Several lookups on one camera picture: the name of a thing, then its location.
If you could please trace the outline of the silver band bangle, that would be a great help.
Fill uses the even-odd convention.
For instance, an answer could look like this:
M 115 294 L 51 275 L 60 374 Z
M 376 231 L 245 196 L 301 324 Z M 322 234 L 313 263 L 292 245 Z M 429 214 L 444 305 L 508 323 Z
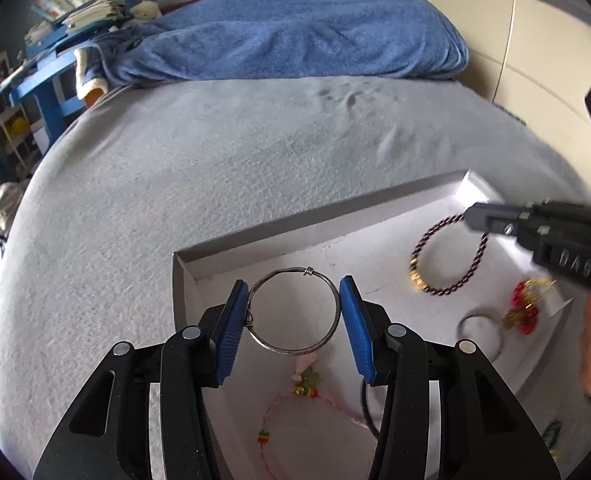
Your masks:
M 504 352 L 504 331 L 493 316 L 484 312 L 471 312 L 464 316 L 456 328 L 457 339 L 474 342 L 494 363 Z

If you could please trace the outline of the dark band bangle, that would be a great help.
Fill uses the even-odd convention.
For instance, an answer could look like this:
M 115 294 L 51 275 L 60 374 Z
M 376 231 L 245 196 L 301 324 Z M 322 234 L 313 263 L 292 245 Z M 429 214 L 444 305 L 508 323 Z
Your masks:
M 367 428 L 370 431 L 370 434 L 373 435 L 376 439 L 380 437 L 380 430 L 377 428 L 375 422 L 373 421 L 373 415 L 370 413 L 370 408 L 368 405 L 368 398 L 367 398 L 367 382 L 365 379 L 361 381 L 361 411 L 363 412 L 364 420 L 367 425 Z

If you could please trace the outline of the silver hoop bangle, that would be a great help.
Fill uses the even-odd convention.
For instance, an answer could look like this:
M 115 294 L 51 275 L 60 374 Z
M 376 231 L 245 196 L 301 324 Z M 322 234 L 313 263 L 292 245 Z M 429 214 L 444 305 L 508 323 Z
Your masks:
M 332 341 L 341 318 L 338 286 L 311 266 L 268 272 L 248 293 L 245 328 L 279 356 L 307 356 Z

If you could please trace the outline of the grey bed sheet mattress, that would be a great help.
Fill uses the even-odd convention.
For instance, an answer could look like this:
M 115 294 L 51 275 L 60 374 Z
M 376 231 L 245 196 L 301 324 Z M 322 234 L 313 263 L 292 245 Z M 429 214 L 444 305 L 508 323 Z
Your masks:
M 2 452 L 30 476 L 111 344 L 172 333 L 177 249 L 468 169 L 516 203 L 591 201 L 561 155 L 455 81 L 195 81 L 110 93 L 38 167 L 0 262 Z

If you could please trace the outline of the grey cardboard tray box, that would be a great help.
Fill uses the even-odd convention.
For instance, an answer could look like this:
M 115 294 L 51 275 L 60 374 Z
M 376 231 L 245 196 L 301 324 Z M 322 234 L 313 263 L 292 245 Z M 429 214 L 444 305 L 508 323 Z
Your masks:
M 506 330 L 539 274 L 512 240 L 469 231 L 495 202 L 471 171 L 422 179 L 184 248 L 178 330 L 237 301 L 234 358 L 204 394 L 237 479 L 556 479 L 519 401 L 558 333 L 548 283 L 530 335 Z

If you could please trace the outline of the beige wardrobe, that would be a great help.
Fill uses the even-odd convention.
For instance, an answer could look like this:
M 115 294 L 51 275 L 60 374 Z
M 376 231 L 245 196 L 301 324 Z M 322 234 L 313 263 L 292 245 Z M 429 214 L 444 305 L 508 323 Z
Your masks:
M 429 0 L 471 58 L 460 80 L 554 148 L 591 189 L 591 7 L 585 0 Z

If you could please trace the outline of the blue blanket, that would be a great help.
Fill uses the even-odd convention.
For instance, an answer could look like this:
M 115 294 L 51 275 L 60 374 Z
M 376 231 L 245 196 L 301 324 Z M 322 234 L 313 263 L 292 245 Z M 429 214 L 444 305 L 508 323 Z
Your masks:
M 75 52 L 76 93 L 180 80 L 453 79 L 470 61 L 427 0 L 200 0 Z

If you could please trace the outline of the blue desk with shelf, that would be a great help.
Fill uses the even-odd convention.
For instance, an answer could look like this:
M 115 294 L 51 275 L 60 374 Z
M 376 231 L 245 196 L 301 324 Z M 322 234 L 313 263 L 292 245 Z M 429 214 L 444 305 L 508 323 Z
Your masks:
M 75 51 L 125 23 L 132 6 L 135 0 L 97 0 L 61 23 L 49 22 L 53 30 L 28 46 L 25 62 L 2 81 L 0 93 L 6 94 L 12 104 L 24 104 L 28 99 L 36 102 L 47 148 L 62 136 L 70 119 L 86 108 L 85 100 L 72 89 Z

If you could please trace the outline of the white plush toy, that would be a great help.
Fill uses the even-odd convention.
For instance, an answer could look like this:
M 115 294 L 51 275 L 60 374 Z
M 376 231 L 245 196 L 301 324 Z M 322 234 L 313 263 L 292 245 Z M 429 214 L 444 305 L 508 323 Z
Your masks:
M 148 23 L 162 16 L 162 11 L 158 3 L 150 0 L 142 0 L 140 3 L 132 6 L 129 9 L 129 13 L 132 15 L 132 21 L 135 24 Z

